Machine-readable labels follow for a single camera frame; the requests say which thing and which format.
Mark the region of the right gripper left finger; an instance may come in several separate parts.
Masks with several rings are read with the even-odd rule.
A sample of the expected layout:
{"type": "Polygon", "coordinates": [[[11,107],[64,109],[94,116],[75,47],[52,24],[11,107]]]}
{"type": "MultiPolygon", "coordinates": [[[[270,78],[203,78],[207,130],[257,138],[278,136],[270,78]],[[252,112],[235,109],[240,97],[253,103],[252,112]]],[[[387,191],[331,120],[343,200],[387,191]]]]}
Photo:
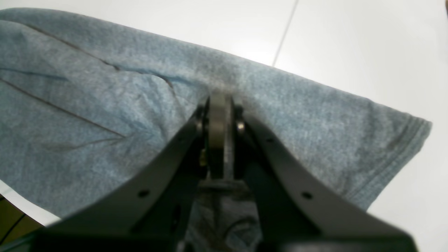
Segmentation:
{"type": "Polygon", "coordinates": [[[137,176],[96,204],[2,252],[190,252],[184,241],[202,180],[231,179],[231,96],[214,93],[137,176]]]}

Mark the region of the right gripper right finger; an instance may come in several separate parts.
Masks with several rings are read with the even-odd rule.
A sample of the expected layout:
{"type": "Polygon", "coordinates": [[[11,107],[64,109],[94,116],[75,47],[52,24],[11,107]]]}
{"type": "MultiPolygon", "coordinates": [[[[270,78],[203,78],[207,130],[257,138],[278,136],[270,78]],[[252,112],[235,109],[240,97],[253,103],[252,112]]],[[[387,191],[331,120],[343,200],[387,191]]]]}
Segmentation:
{"type": "Polygon", "coordinates": [[[229,103],[233,176],[253,193],[258,252],[416,252],[411,236],[342,199],[293,157],[261,121],[229,103]]]}

